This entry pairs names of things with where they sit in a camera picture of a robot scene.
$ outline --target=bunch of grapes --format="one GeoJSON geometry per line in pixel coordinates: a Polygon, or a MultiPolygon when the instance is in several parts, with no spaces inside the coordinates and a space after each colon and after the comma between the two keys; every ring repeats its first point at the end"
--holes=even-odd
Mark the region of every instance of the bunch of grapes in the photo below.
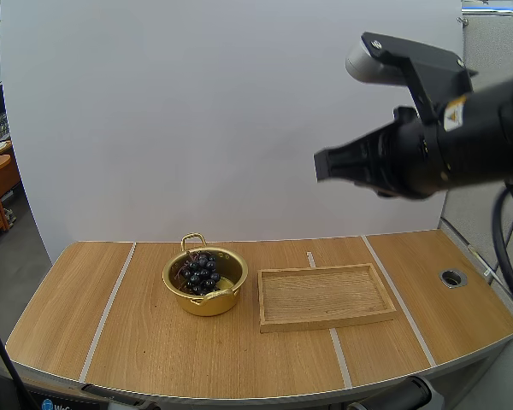
{"type": "Polygon", "coordinates": [[[219,290],[216,287],[221,275],[216,271],[216,260],[212,254],[198,252],[179,270],[186,280],[182,291],[192,295],[205,296],[219,290]]]}

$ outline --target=gray floor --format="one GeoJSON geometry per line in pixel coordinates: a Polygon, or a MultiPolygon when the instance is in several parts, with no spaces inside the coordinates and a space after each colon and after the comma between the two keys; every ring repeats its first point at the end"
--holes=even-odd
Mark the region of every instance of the gray floor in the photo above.
{"type": "Polygon", "coordinates": [[[51,268],[22,186],[3,203],[17,221],[0,232],[0,337],[4,343],[51,268]]]}

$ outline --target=warning label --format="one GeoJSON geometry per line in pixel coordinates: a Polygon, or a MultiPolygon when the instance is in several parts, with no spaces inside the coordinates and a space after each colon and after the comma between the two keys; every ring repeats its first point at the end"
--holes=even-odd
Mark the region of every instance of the warning label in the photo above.
{"type": "Polygon", "coordinates": [[[445,118],[443,119],[443,127],[445,131],[452,131],[463,125],[463,105],[466,97],[461,96],[456,100],[448,103],[445,109],[445,118]]]}

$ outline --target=cable hole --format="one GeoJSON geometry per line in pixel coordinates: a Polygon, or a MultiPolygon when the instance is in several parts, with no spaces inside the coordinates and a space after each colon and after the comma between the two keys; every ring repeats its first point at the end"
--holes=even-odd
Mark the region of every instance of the cable hole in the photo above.
{"type": "Polygon", "coordinates": [[[439,277],[443,283],[449,288],[457,288],[464,286],[468,282],[467,276],[463,272],[459,272],[453,269],[448,269],[439,274],[439,277]]]}

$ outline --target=grape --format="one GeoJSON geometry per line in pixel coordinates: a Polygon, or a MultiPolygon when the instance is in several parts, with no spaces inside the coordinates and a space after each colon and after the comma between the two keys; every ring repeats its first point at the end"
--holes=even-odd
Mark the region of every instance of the grape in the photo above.
{"type": "Polygon", "coordinates": [[[201,281],[202,279],[198,275],[194,275],[190,279],[188,279],[188,283],[192,285],[199,284],[201,281]]]}
{"type": "Polygon", "coordinates": [[[207,279],[203,283],[203,286],[206,287],[207,289],[214,289],[215,288],[215,281],[213,279],[207,279]]]}
{"type": "Polygon", "coordinates": [[[202,269],[201,271],[199,271],[199,275],[198,276],[201,279],[209,279],[209,275],[210,275],[210,273],[209,273],[209,271],[207,269],[202,269]]]}

